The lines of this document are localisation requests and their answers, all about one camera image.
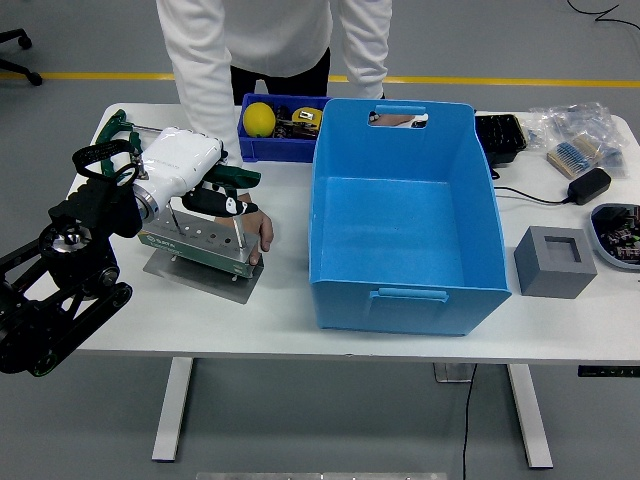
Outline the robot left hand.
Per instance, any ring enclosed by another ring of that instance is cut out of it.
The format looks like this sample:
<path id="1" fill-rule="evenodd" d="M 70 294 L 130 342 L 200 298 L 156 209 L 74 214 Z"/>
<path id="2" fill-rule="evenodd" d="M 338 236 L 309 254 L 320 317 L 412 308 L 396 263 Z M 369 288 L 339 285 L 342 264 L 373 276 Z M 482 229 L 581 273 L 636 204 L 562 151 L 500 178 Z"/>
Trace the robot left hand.
<path id="1" fill-rule="evenodd" d="M 172 198 L 180 198 L 193 212 L 230 218 L 258 211 L 250 201 L 237 198 L 236 187 L 211 172 L 222 168 L 223 143 L 190 130 L 164 129 L 142 152 L 141 169 L 133 191 L 142 220 L 159 217 Z"/>

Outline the person's right hand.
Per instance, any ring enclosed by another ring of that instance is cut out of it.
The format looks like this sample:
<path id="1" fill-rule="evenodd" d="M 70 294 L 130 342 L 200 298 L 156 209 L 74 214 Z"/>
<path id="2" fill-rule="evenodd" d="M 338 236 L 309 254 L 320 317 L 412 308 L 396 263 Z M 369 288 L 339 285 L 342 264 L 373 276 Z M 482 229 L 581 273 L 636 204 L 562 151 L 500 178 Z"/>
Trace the person's right hand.
<path id="1" fill-rule="evenodd" d="M 274 240 L 272 220 L 262 210 L 244 214 L 241 218 L 245 231 L 260 237 L 259 244 L 253 248 L 249 257 L 250 264 L 257 265 L 261 259 L 261 254 L 270 250 L 271 243 Z"/>

